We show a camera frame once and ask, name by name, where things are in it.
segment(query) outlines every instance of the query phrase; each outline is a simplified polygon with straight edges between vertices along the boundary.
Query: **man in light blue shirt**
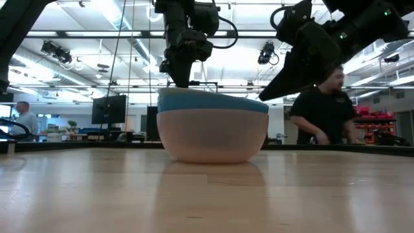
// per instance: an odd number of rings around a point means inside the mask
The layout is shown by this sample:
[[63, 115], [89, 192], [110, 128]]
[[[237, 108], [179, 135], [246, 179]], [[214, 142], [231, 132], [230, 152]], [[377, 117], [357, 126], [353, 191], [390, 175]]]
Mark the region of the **man in light blue shirt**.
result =
[[[16, 120], [17, 123], [23, 124], [30, 131], [30, 136], [19, 140], [21, 142], [33, 142], [34, 135], [38, 133], [38, 119], [35, 114], [29, 111], [30, 105], [26, 101], [20, 101], [16, 105], [16, 110], [19, 113], [19, 118]], [[23, 135], [25, 130], [22, 127], [14, 126], [11, 133], [13, 135]]]

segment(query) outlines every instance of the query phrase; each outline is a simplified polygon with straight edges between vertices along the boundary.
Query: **bowl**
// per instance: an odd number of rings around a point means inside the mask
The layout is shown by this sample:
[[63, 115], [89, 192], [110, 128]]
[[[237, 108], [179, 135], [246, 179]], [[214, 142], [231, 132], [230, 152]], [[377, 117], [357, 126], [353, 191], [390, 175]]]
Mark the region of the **bowl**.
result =
[[158, 112], [181, 109], [237, 109], [268, 113], [269, 106], [255, 100], [185, 88], [158, 90]]
[[178, 161], [203, 164], [246, 162], [261, 149], [269, 116], [238, 109], [181, 109], [157, 115], [166, 151]]

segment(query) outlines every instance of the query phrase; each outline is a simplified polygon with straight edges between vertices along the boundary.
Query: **man in black shirt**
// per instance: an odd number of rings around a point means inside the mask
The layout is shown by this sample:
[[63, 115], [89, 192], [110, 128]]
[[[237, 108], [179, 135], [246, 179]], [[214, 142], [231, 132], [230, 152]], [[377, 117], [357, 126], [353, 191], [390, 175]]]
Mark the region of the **man in black shirt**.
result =
[[340, 144], [343, 132], [348, 143], [356, 143], [352, 101], [342, 92], [343, 79], [343, 68], [337, 67], [326, 81], [298, 96], [290, 112], [299, 127], [298, 144], [309, 144], [312, 137], [317, 144]]

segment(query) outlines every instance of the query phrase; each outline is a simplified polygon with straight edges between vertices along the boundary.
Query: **man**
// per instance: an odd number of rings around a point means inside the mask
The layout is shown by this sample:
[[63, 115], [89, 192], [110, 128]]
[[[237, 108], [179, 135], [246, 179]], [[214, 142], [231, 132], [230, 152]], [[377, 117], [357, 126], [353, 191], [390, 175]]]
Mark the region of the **man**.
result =
[[[20, 101], [16, 105], [16, 110], [19, 113], [19, 118], [16, 120], [17, 123], [20, 123], [28, 128], [30, 131], [30, 136], [19, 140], [20, 142], [33, 142], [34, 136], [38, 133], [38, 120], [36, 115], [29, 111], [30, 105], [26, 101]], [[11, 133], [15, 136], [24, 135], [25, 130], [22, 127], [14, 126]]]
[[317, 87], [301, 93], [294, 102], [291, 121], [299, 127], [298, 144], [341, 144], [343, 132], [349, 144], [357, 143], [352, 123], [352, 101], [342, 92], [343, 68], [337, 67]]

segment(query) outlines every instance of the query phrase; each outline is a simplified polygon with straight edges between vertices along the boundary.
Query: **table surface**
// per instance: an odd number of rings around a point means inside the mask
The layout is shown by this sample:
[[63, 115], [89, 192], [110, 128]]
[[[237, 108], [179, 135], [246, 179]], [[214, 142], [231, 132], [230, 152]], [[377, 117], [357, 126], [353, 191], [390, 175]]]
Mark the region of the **table surface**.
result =
[[251, 163], [164, 150], [0, 158], [0, 232], [413, 232], [414, 159], [261, 151]]

